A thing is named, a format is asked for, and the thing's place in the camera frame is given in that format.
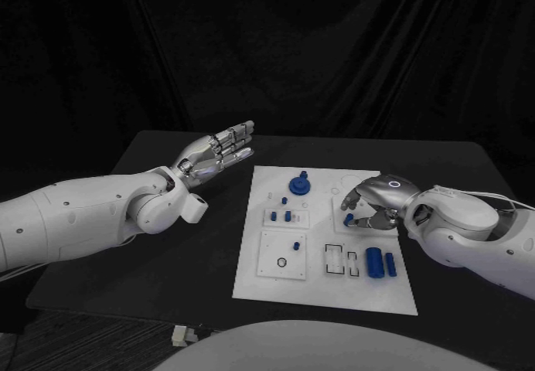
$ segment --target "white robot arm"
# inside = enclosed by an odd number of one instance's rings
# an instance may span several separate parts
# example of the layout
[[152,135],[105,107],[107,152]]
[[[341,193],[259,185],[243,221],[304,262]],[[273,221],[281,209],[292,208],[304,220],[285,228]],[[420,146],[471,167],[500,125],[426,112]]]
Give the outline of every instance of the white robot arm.
[[0,272],[93,254],[178,217],[195,223],[208,205],[188,190],[252,154],[252,129],[247,121],[201,137],[169,168],[67,180],[0,203]]
[[407,236],[429,257],[448,267],[465,267],[484,279],[535,300],[535,211],[495,210],[480,198],[511,203],[504,196],[465,192],[438,185],[420,192],[393,175],[379,175],[347,194],[341,209],[364,200],[376,210],[348,227],[394,228],[405,221]]

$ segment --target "blue object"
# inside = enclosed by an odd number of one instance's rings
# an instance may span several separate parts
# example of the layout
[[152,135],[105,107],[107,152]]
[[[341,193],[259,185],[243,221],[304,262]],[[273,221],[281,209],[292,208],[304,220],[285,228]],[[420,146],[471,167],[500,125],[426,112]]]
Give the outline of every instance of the blue object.
[[386,269],[387,269],[387,275],[390,277],[394,277],[397,273],[394,272],[394,264],[393,264],[393,255],[392,253],[384,254],[384,260],[386,260]]
[[301,172],[296,178],[289,181],[289,191],[293,195],[302,196],[309,191],[309,182],[306,172]]
[[371,278],[381,278],[384,276],[384,266],[381,265],[381,253],[377,247],[366,248],[366,265],[367,275]]
[[351,220],[353,220],[353,214],[348,213],[348,214],[345,215],[345,220],[343,221],[343,225],[347,226],[347,223],[348,223]]

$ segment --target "black table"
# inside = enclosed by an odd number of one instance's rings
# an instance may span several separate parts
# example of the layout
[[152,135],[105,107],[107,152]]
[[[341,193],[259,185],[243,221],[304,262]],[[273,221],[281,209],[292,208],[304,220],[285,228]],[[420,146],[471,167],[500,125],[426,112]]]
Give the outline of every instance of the black table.
[[[113,174],[168,165],[198,133],[142,131]],[[255,135],[255,155],[195,192],[208,202],[198,224],[178,221],[158,235],[50,264],[27,299],[31,308],[227,329],[306,319],[363,325],[423,340],[503,369],[535,365],[535,301],[423,254],[399,228],[417,316],[231,299],[242,225],[255,165],[380,170],[458,189],[511,191],[474,143],[289,138]]]

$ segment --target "black backdrop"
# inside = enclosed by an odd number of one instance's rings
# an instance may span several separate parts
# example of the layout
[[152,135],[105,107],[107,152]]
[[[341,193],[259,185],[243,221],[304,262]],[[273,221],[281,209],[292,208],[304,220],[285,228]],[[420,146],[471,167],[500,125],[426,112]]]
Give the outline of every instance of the black backdrop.
[[[475,141],[535,203],[533,2],[0,8],[0,200],[105,174],[142,129],[216,132],[250,119],[259,134]],[[8,318],[35,276],[1,286]]]

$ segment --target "gray floor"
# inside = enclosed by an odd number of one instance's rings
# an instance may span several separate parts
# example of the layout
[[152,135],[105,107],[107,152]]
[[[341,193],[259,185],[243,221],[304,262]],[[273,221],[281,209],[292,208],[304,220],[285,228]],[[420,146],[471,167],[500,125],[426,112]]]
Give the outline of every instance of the gray floor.
[[[41,311],[17,338],[8,371],[151,370],[178,351],[171,334],[169,324]],[[14,339],[0,337],[1,371]]]

